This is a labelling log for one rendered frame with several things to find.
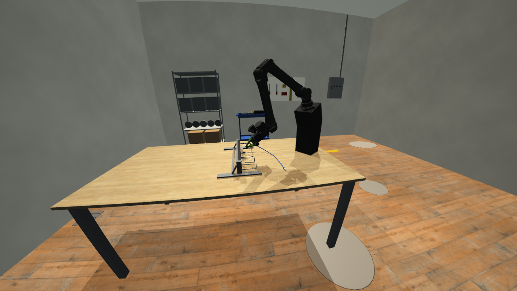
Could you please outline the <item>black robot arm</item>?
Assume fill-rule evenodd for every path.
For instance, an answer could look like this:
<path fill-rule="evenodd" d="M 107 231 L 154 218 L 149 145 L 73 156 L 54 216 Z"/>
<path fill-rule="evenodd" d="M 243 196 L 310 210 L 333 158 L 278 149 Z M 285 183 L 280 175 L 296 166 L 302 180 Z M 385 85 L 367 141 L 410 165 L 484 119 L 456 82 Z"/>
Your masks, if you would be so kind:
<path fill-rule="evenodd" d="M 301 107 L 304 111 L 308 111 L 314 109 L 313 101 L 311 100 L 312 91 L 309 88 L 304 88 L 301 84 L 296 82 L 293 78 L 291 78 L 288 74 L 286 74 L 282 69 L 280 69 L 274 62 L 273 59 L 266 59 L 257 68 L 254 70 L 254 78 L 257 84 L 257 87 L 260 91 L 260 97 L 265 113 L 266 124 L 263 121 L 259 121 L 253 126 L 253 124 L 248 128 L 248 131 L 253 133 L 253 136 L 256 140 L 260 139 L 262 136 L 266 138 L 269 135 L 269 132 L 273 133 L 277 130 L 277 123 L 273 114 L 273 107 L 270 101 L 270 95 L 268 90 L 268 77 L 267 73 L 271 73 L 274 77 L 278 78 L 281 82 L 286 84 L 292 91 L 295 92 L 295 95 L 299 98 L 302 98 Z M 266 83 L 264 83 L 266 82 Z M 261 134 L 260 134 L 261 133 Z"/>

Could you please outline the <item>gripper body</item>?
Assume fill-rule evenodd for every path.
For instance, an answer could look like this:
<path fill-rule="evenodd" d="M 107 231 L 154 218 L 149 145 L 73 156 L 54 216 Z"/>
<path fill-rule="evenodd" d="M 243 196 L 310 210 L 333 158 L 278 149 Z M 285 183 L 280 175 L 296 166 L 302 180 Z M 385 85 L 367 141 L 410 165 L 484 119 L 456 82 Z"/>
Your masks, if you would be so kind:
<path fill-rule="evenodd" d="M 262 136 L 260 139 L 258 139 L 258 140 L 256 140 L 256 139 L 254 138 L 254 136 L 253 136 L 253 135 L 251 136 L 251 140 L 253 140 L 253 142 L 255 143 L 255 145 L 256 145 L 256 146 L 260 145 L 260 144 L 259 144 L 259 142 L 260 142 L 262 139 L 264 139 L 264 137 L 263 137 L 263 136 Z"/>

